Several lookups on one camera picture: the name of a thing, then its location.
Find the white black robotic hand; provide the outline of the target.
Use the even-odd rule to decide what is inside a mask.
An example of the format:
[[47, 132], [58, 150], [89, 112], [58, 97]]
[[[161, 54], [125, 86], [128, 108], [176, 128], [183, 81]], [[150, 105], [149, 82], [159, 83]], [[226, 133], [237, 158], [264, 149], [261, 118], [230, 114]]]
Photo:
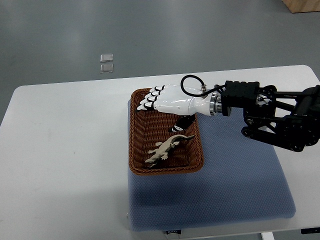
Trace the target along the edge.
[[196, 113], [215, 116], [222, 112], [221, 95], [218, 92], [200, 96], [202, 91], [199, 89], [188, 87], [186, 90], [189, 94], [184, 93], [178, 85], [155, 86], [140, 101], [136, 110], [155, 110], [180, 116], [174, 126], [169, 129], [170, 132], [186, 130], [195, 121]]

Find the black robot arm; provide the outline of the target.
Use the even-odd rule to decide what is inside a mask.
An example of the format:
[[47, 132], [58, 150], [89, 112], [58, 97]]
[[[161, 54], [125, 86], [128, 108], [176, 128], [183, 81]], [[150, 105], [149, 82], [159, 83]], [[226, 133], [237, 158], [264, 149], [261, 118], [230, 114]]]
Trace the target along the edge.
[[320, 139], [320, 87], [278, 91], [274, 85], [227, 80], [218, 86], [223, 116], [232, 108], [243, 110], [241, 133], [252, 140], [294, 152]]

